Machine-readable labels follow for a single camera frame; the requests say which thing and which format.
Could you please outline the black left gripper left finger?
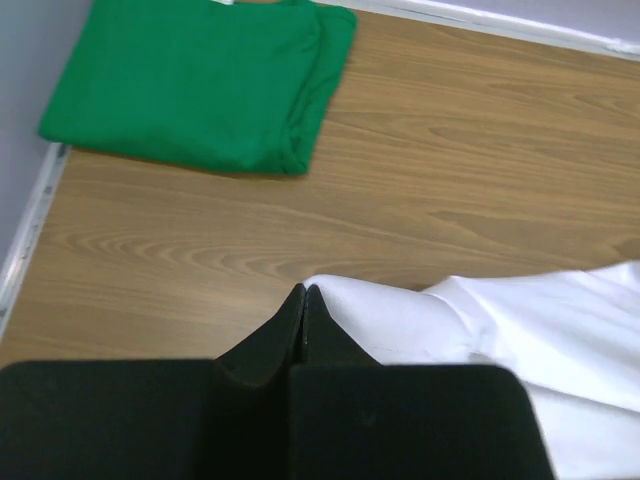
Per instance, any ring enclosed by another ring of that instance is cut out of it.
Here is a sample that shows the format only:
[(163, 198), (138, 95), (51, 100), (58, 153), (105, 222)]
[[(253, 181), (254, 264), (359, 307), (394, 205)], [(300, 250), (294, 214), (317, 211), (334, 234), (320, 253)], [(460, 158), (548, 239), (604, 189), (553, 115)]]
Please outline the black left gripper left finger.
[(1, 371), (5, 479), (282, 479), (306, 291), (215, 359), (24, 361)]

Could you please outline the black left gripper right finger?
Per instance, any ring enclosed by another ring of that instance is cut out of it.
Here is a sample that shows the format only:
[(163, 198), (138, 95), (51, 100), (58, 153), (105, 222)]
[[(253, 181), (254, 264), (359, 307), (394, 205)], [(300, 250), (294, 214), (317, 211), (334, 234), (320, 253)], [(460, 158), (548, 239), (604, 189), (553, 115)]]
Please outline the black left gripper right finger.
[(550, 479), (529, 398), (490, 365), (384, 366), (306, 293), (289, 374), (293, 479)]

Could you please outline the white t-shirt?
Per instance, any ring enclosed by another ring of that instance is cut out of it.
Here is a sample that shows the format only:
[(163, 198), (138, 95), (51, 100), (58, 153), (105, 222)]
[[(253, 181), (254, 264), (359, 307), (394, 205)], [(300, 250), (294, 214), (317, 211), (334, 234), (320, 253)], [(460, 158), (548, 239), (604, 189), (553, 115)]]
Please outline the white t-shirt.
[(335, 322), (384, 365), (488, 363), (526, 389), (562, 479), (639, 475), (639, 265), (451, 276), (411, 291), (316, 275)]

